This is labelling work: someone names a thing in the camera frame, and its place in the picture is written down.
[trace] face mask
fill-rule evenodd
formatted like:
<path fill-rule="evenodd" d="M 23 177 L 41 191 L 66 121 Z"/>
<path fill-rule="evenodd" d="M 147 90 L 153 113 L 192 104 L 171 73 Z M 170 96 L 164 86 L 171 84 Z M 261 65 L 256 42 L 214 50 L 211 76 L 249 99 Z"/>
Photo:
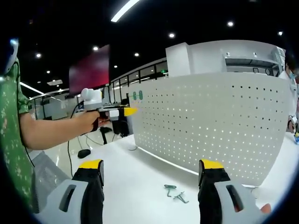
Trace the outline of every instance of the face mask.
<path fill-rule="evenodd" d="M 294 73 L 292 73 L 292 72 L 290 71 L 289 77 L 290 77 L 291 79 L 295 79 L 295 75 L 294 75 Z"/>

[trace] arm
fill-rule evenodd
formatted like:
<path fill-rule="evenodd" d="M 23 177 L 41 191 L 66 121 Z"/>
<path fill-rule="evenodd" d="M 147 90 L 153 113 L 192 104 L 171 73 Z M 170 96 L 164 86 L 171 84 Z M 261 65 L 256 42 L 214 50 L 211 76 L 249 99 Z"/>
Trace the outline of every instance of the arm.
<path fill-rule="evenodd" d="M 25 146 L 43 150 L 69 141 L 93 129 L 98 112 L 87 112 L 64 120 L 33 120 L 29 113 L 20 114 L 21 134 Z"/>

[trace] person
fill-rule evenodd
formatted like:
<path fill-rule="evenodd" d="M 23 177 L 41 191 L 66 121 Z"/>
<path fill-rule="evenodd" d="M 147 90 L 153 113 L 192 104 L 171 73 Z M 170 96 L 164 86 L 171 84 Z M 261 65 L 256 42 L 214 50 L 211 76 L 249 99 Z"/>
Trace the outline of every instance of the person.
<path fill-rule="evenodd" d="M 15 188 L 32 208 L 33 166 L 26 148 L 44 150 L 69 141 L 93 129 L 98 112 L 64 120 L 34 120 L 28 112 L 29 100 L 20 86 L 18 41 L 0 43 L 0 148 Z"/>
<path fill-rule="evenodd" d="M 293 54 L 286 52 L 285 53 L 285 70 L 278 76 L 279 78 L 285 79 L 288 81 L 290 85 L 290 89 L 288 92 L 288 98 L 290 99 L 290 105 L 288 108 L 289 119 L 287 125 L 287 131 L 293 133 L 294 132 L 294 124 L 297 121 L 297 105 L 298 105 L 298 88 L 296 83 L 296 60 Z"/>

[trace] white wall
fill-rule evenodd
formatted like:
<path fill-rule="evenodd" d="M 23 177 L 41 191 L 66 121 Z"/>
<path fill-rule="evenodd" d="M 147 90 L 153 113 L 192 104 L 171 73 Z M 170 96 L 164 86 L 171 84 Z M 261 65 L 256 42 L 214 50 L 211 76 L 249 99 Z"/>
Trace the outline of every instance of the white wall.
<path fill-rule="evenodd" d="M 170 77 L 200 74 L 207 72 L 226 72 L 224 56 L 271 59 L 271 51 L 276 46 L 268 43 L 225 40 L 188 45 L 181 43 L 166 49 L 167 65 Z"/>

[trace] ceiling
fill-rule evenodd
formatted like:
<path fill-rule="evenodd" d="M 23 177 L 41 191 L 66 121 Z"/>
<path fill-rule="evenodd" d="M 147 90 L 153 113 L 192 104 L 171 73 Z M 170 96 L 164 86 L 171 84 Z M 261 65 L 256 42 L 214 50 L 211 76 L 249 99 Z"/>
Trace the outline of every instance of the ceiling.
<path fill-rule="evenodd" d="M 44 0 L 19 5 L 13 31 L 20 41 L 21 81 L 42 92 L 68 88 L 69 67 L 92 53 L 94 45 L 111 46 L 110 80 L 166 57 L 165 48 L 182 42 L 246 39 L 287 48 L 286 37 L 293 31 L 290 21 L 296 21 L 295 13 L 281 15 L 287 5 L 270 1 L 140 0 L 112 23 L 127 1 Z M 228 27 L 228 21 L 235 25 Z M 170 32 L 176 34 L 174 39 L 168 37 Z M 53 79 L 62 79 L 63 84 L 47 85 Z M 38 95 L 25 88 L 23 92 Z"/>

